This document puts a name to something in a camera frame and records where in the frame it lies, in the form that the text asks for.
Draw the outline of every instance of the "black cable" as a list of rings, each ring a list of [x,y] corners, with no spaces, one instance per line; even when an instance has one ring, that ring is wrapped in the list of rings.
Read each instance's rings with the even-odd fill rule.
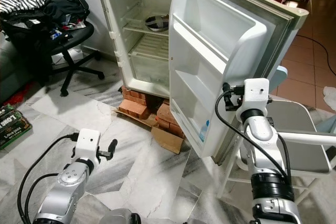
[[[290,171],[290,159],[289,159],[287,144],[286,144],[284,138],[280,134],[278,134],[278,138],[280,139],[280,141],[282,143],[282,146],[284,147],[283,150],[285,151],[287,177],[288,177],[288,180],[289,180],[290,184],[292,184],[292,174],[291,174],[291,171]]]
[[[331,70],[331,72],[336,76],[336,73],[332,70],[331,66],[330,66],[330,63],[329,63],[329,54],[328,54],[328,51],[327,49],[324,47],[324,45],[322,45],[321,43],[319,43],[317,40],[314,40],[312,38],[309,38],[309,37],[306,37],[306,36],[303,36],[303,35],[297,35],[297,36],[300,36],[300,37],[303,37],[303,38],[306,38],[306,39],[310,39],[314,42],[316,42],[317,44],[319,44],[321,47],[323,47],[323,49],[326,51],[327,53],[327,63],[328,63],[328,67],[329,69]]]
[[[53,176],[57,176],[58,173],[49,173],[49,174],[45,174],[45,175],[42,175],[41,177],[39,177],[37,180],[34,181],[34,183],[31,185],[30,189],[29,189],[29,192],[28,192],[28,195],[27,195],[27,198],[26,198],[26,202],[25,202],[25,216],[26,218],[29,220],[29,223],[30,223],[30,219],[29,219],[29,211],[28,211],[28,207],[29,207],[29,200],[30,200],[30,197],[33,193],[33,190],[35,188],[35,186],[37,185],[38,182],[40,182],[42,179],[44,178],[47,178],[47,177],[53,177]]]
[[[283,177],[288,181],[288,177],[286,172],[284,171],[284,169],[282,169],[282,167],[262,148],[260,147],[258,144],[256,144],[255,142],[253,142],[252,140],[250,140],[248,138],[248,136],[246,136],[244,133],[242,133],[240,130],[238,130],[237,128],[235,128],[234,126],[232,126],[229,122],[227,122],[224,118],[222,118],[222,116],[219,114],[218,111],[218,105],[220,100],[224,97],[224,95],[228,92],[225,91],[224,93],[222,93],[216,100],[215,103],[215,112],[217,117],[219,118],[219,120],[221,120],[222,123],[224,123],[226,126],[228,126],[231,130],[233,130],[234,132],[236,132],[239,136],[241,136],[243,139],[245,139],[246,141],[248,141],[251,145],[253,145],[255,148],[257,148],[261,153],[263,153],[274,165],[276,168],[278,168],[278,170],[281,172],[281,174],[283,175]]]
[[[69,135],[65,135],[62,136],[60,138],[58,138],[57,140],[55,140],[43,153],[42,155],[40,155],[37,160],[31,165],[31,167],[28,169],[28,171],[26,172],[25,176],[23,177],[20,187],[19,187],[19,191],[17,194],[17,209],[19,211],[21,220],[24,224],[30,224],[30,220],[29,218],[27,218],[22,210],[22,205],[21,205],[21,197],[22,197],[22,191],[23,191],[23,186],[25,184],[25,181],[27,180],[27,177],[29,175],[29,173],[32,171],[32,169],[38,164],[38,162],[40,162],[40,160],[50,151],[50,149],[57,144],[59,141],[61,141],[62,139],[65,138],[70,138],[72,141],[76,141],[78,138],[78,133],[73,133],[73,134],[69,134]]]

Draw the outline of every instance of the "wall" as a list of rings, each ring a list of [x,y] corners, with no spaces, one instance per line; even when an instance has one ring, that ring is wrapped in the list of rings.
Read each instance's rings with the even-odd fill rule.
[[[94,25],[95,31],[89,39],[82,43],[82,45],[99,50],[111,60],[115,60],[101,2],[100,0],[86,0],[86,2],[89,4],[90,8],[88,21]]]

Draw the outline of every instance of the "red brick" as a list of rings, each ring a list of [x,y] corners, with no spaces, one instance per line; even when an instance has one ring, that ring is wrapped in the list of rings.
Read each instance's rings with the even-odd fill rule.
[[[181,137],[181,138],[183,138],[184,137],[184,134],[183,134],[183,131],[182,131],[182,129],[178,126],[178,125],[175,125],[175,124],[170,124],[169,125],[169,131],[171,132],[171,133],[173,133],[174,135],[177,135],[177,136],[179,136],[179,137]]]
[[[134,91],[134,90],[131,90],[131,96],[136,97],[136,98],[139,98],[139,95],[140,95],[139,92],[136,92],[136,91]]]
[[[136,103],[139,103],[141,105],[147,105],[146,101],[145,100],[142,100],[140,98],[136,98],[136,97],[133,97],[131,95],[128,95],[128,94],[122,94],[122,96],[127,99],[127,100],[130,100],[130,101],[133,101],[133,102],[136,102]]]
[[[120,110],[121,112],[123,112],[123,113],[128,114],[128,110],[126,110],[126,109],[124,109],[124,108],[122,108],[122,107],[119,107],[119,110]]]
[[[127,110],[128,114],[139,119],[146,119],[149,116],[147,106],[124,99],[119,105],[119,110]]]
[[[162,120],[161,118],[158,118],[157,120],[158,120],[157,122],[160,127],[167,129],[167,130],[169,129],[169,122]]]
[[[162,103],[156,114],[158,118],[163,119],[172,124],[178,125],[172,113],[170,112],[169,105]]]
[[[136,98],[136,102],[142,105],[147,105],[146,101],[140,98]]]
[[[131,94],[131,90],[127,89],[125,86],[122,86],[121,90],[122,90],[122,94],[128,94],[128,95]]]

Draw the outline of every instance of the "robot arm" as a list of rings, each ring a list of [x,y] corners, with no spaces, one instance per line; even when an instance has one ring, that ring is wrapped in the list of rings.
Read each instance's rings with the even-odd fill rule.
[[[98,131],[82,129],[79,132],[72,163],[58,174],[56,184],[44,199],[33,224],[71,222],[89,176],[100,163],[100,156],[112,159],[117,145],[117,140],[113,140],[108,152],[99,151],[99,138]]]
[[[227,110],[236,110],[238,121],[243,124],[245,135],[262,147],[285,170],[284,162],[277,147],[278,133],[270,125],[266,105],[269,81],[267,79],[247,79],[243,87],[224,87],[231,91],[224,96]],[[241,95],[238,106],[228,100],[231,94]],[[289,181],[280,170],[260,150],[249,142],[244,142],[248,154],[248,171],[253,192],[253,215],[251,224],[296,223],[301,224],[294,194]]]

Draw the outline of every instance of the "refrigerator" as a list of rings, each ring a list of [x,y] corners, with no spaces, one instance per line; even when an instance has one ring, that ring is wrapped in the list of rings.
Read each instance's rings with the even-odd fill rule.
[[[101,0],[124,85],[170,99],[171,112],[199,157],[218,163],[232,142],[216,117],[222,85],[270,79],[308,12],[273,0]],[[145,19],[169,14],[169,29]],[[235,112],[222,116],[238,126]],[[204,141],[202,126],[207,124]]]

